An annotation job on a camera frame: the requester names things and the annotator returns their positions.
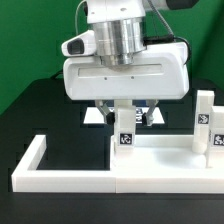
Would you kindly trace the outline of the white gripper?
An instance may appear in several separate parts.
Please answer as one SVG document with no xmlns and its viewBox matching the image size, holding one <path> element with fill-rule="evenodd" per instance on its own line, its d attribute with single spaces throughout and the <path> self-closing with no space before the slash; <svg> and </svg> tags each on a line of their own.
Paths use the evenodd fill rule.
<svg viewBox="0 0 224 224">
<path fill-rule="evenodd" d="M 151 126 L 158 100 L 181 99 L 189 90 L 188 48 L 183 42 L 149 45 L 131 64 L 111 67 L 95 51 L 92 30 L 62 44 L 64 85 L 73 100 L 96 100 L 105 124 L 115 123 L 115 113 L 103 100 L 147 100 L 142 125 Z"/>
</svg>

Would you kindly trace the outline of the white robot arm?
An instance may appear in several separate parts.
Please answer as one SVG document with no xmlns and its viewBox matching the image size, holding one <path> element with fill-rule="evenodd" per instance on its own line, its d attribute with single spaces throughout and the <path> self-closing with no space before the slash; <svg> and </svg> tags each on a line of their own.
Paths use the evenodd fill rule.
<svg viewBox="0 0 224 224">
<path fill-rule="evenodd" d="M 198 1 L 84 0 L 90 29 L 62 44 L 67 95 L 93 100 L 108 124 L 118 121 L 108 100 L 144 100 L 149 110 L 142 123 L 150 126 L 160 100 L 181 99 L 188 92 L 191 50 L 172 32 L 146 36 L 144 17 L 148 11 L 188 9 Z"/>
</svg>

